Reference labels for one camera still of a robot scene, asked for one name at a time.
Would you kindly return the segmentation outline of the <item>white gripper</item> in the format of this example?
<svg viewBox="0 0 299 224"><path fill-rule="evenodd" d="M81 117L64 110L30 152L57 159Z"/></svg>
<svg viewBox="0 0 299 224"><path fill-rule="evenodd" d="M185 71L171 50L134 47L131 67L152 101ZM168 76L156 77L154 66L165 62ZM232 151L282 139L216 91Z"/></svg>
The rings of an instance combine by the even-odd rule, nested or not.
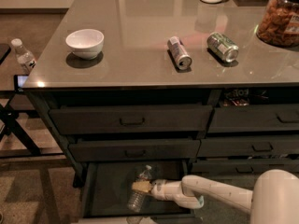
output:
<svg viewBox="0 0 299 224"><path fill-rule="evenodd" d="M167 201L167 188L168 181L166 179L157 179L152 182L149 181L139 181L132 184L132 190L150 193L151 196L160 201Z"/></svg>

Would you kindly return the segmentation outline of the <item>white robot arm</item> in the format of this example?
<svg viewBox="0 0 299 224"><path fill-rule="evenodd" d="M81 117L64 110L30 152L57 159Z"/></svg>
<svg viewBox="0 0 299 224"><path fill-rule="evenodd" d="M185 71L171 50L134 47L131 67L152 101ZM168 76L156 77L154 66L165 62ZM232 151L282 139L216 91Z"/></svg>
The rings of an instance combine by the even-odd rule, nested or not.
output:
<svg viewBox="0 0 299 224"><path fill-rule="evenodd" d="M199 175L185 175L179 181L136 181L132 189L187 209L202 208L201 198L208 196L248 213L249 224L299 224L299 178L279 169L262 173L252 190Z"/></svg>

